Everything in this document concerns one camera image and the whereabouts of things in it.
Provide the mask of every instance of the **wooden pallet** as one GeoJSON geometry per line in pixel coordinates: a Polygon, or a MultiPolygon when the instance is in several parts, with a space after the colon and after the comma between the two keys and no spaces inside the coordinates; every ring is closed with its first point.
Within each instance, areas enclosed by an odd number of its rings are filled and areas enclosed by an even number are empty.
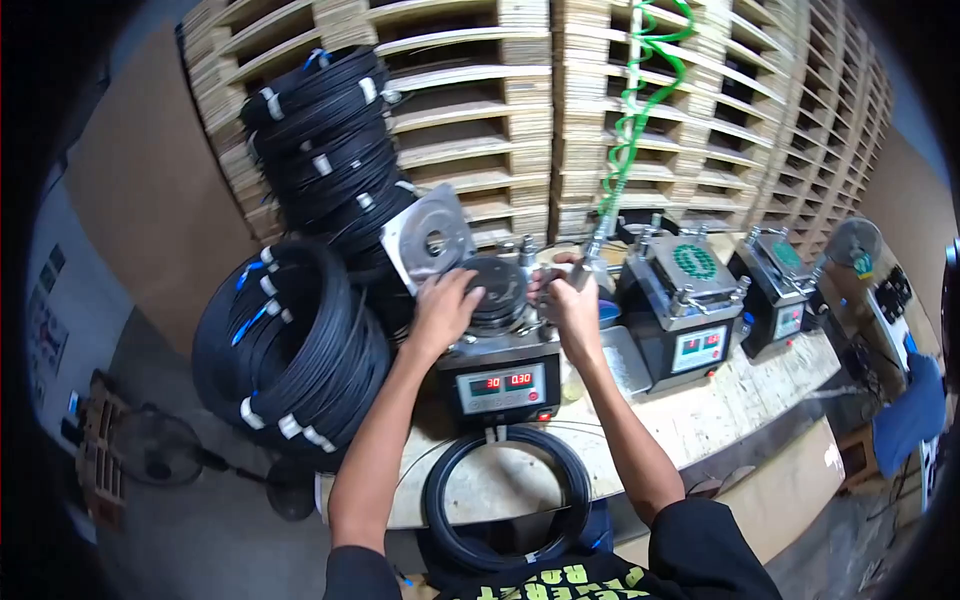
{"type": "MultiPolygon", "coordinates": [[[[390,125],[398,163],[415,183],[446,178],[458,192],[498,190],[511,208],[538,204],[545,223],[552,133],[548,10],[547,0],[237,0],[212,15],[204,12],[209,25],[192,31],[211,42],[185,44],[192,49],[191,85],[237,201],[260,239],[273,239],[282,226],[276,205],[262,203],[269,186],[244,146],[238,119],[244,99],[313,47],[360,43],[374,45],[388,65],[389,88],[412,94],[390,125]]],[[[504,218],[510,227],[529,224],[521,216],[504,218]]],[[[488,228],[478,230],[479,239],[492,237],[491,230],[530,232],[488,228]]]]}
{"type": "MultiPolygon", "coordinates": [[[[686,66],[684,83],[650,111],[640,152],[620,206],[652,208],[685,225],[739,229],[763,190],[779,123],[790,100],[794,37],[774,13],[753,0],[691,2],[694,32],[663,44],[686,66]]],[[[648,8],[653,34],[673,33],[686,19],[672,2],[648,8]]],[[[563,0],[554,10],[558,98],[551,186],[552,232],[580,235],[585,207],[602,198],[600,180],[613,166],[608,150],[622,140],[630,3],[563,0]]],[[[674,81],[665,60],[641,64],[646,95],[674,81]]]]}
{"type": "Polygon", "coordinates": [[[893,95],[874,46],[841,0],[809,0],[801,99],[778,138],[784,156],[749,225],[789,227],[813,262],[840,222],[858,214],[893,95]]]}
{"type": "Polygon", "coordinates": [[[90,386],[84,440],[77,451],[76,470],[86,508],[97,525],[120,530],[127,489],[120,465],[109,453],[110,428],[130,409],[98,380],[90,386]]]}

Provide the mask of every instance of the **blue cloth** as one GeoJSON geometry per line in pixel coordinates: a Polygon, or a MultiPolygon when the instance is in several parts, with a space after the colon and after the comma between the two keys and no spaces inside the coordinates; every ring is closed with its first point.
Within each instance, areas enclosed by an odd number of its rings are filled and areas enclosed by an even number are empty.
{"type": "Polygon", "coordinates": [[[908,354],[913,380],[906,392],[874,417],[874,454],[884,478],[894,476],[920,442],[940,435],[947,421],[947,400],[937,360],[908,354]]]}

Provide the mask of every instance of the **hand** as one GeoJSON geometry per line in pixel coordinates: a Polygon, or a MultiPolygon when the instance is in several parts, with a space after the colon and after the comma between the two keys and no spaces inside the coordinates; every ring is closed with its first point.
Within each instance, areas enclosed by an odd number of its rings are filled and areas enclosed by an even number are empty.
{"type": "MultiPolygon", "coordinates": [[[[579,256],[561,252],[553,257],[555,263],[577,262],[579,256]]],[[[560,344],[566,357],[578,371],[584,371],[597,363],[606,363],[603,344],[600,342],[600,307],[597,303],[599,288],[596,279],[590,277],[581,292],[577,292],[564,278],[559,269],[550,281],[550,319],[560,332],[560,344]]],[[[534,272],[534,283],[527,290],[527,297],[536,298],[540,289],[540,273],[534,272]]]]}
{"type": "Polygon", "coordinates": [[[454,269],[443,277],[428,278],[417,292],[417,316],[403,344],[432,364],[464,334],[470,315],[487,292],[480,286],[465,295],[476,271],[454,269]]]}

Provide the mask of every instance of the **wooden table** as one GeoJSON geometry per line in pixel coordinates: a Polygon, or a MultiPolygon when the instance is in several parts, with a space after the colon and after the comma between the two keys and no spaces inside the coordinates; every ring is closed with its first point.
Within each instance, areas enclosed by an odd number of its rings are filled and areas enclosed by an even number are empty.
{"type": "MultiPolygon", "coordinates": [[[[717,241],[732,252],[731,240],[726,237],[717,241]]],[[[637,395],[630,404],[677,468],[684,468],[774,420],[839,368],[823,333],[801,335],[792,348],[758,365],[752,365],[740,347],[734,348],[730,360],[704,385],[654,396],[637,395]]],[[[577,376],[562,357],[562,381],[577,376]]],[[[577,452],[587,466],[594,499],[623,492],[588,396],[565,401],[556,418],[535,426],[577,452]]],[[[455,437],[446,408],[429,390],[423,390],[403,448],[390,528],[424,526],[420,508],[424,481],[455,437]]],[[[563,506],[557,478],[540,456],[533,448],[513,443],[487,445],[470,453],[450,474],[447,484],[446,514],[450,522],[456,525],[514,518],[563,506]]],[[[321,482],[324,511],[332,483],[332,476],[321,482]]]]}

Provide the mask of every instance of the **plastic container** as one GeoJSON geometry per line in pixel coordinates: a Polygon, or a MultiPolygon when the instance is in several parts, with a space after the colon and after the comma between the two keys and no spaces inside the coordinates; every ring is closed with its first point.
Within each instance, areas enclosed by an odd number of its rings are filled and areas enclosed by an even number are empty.
{"type": "Polygon", "coordinates": [[[748,312],[744,312],[733,322],[733,343],[737,345],[746,340],[753,328],[754,316],[748,312]]]}

